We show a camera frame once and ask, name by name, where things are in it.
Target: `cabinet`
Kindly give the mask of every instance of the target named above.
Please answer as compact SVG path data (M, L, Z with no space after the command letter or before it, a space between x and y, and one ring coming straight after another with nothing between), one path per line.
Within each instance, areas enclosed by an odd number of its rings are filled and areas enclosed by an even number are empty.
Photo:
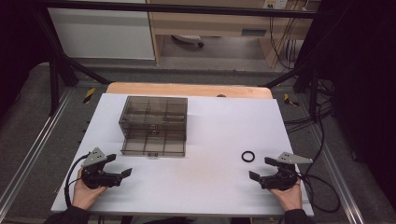
M49 8L49 14L70 57L154 60L147 12Z
M263 0L147 0L148 4L170 4L211 7L263 8ZM305 1L289 0L286 9L301 10ZM184 13L150 12L151 35L157 63L161 63L163 37L165 35L206 35L206 36L246 36L258 38L269 67L276 64L276 51L280 52L286 39L304 40L312 20L274 18L271 44L270 19L264 17L202 15Z

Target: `hand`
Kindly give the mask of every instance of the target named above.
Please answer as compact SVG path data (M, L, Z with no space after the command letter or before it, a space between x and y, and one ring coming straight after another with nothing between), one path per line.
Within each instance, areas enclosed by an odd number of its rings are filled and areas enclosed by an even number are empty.
M75 207L82 208L84 210L89 209L96 199L105 192L107 187L99 187L98 189L88 188L81 178L82 168L78 170L78 181L74 187L74 195L72 205Z
M303 200L301 193L301 180L298 179L293 187L280 190L280 189L268 189L271 193L273 193L280 202L280 205L286 211L293 209L302 209L303 208Z

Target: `white tabletop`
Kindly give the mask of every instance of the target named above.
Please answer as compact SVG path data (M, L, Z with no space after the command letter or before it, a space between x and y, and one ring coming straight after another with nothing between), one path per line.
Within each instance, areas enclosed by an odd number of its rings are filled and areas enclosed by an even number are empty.
M120 152L124 138L119 119L126 97L102 95L74 159L99 147L106 155L117 154L116 160L105 166L106 172L119 174L133 168L119 187L101 195L92 212L119 216L283 215L276 197L248 176L248 171L274 175L277 169L265 164L264 158L292 153L276 100L190 96L186 156L152 159ZM246 150L255 153L253 162L242 161ZM304 189L303 203L305 212L313 216ZM65 208L61 190L51 211Z

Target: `transparent plastic box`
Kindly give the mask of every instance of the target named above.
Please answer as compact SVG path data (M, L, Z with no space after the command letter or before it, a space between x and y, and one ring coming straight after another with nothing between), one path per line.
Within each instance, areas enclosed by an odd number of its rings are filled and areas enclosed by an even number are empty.
M184 157L187 98L128 96L120 116L122 154Z

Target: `metal rail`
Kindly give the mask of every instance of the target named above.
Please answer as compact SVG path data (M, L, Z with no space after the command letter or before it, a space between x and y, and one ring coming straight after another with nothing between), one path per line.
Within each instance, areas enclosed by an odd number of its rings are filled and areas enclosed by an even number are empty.
M30 171L32 170L35 161L37 160L38 156L44 145L46 144L47 140L50 137L50 134L55 127L56 123L58 122L60 116L64 112L64 109L67 105L69 97L72 93L74 88L68 88L64 92L60 106L55 114L47 119L46 124L44 125L43 129L41 130L40 134L38 135L37 139L31 146L29 152L25 156L23 162L21 163L18 171L12 177L12 180L9 182L5 192L0 198L0 223L2 223L3 219L6 217L6 214L11 207L12 203L14 202L15 198L17 197L24 181L26 180L27 176L29 175Z
M245 8L245 7L202 7L202 6L184 6L184 5L113 3L113 2L92 2L92 1L60 1L60 0L36 0L36 1L31 1L30 3L41 7L90 9L90 10L173 12L173 13L215 14L215 15L234 15L234 16L253 16L253 17L299 18L299 19L335 18L335 15L325 12L265 9L265 8Z
M309 116L308 112L308 102L306 101L305 97L298 96L299 102L301 103L303 110L307 116ZM311 125L311 129L313 131L314 136L320 145L321 135L320 128L317 123ZM355 200L353 199L352 193L347 186L347 182L345 181L340 169L335 162L329 147L324 142L323 143L323 160L326 166L329 169L329 175L334 183L334 187L337 189L337 192L340 196L341 203L344 206L344 210L346 212L346 216L349 219L349 222L352 224L363 224L364 219L361 216L361 211L359 207L356 205Z

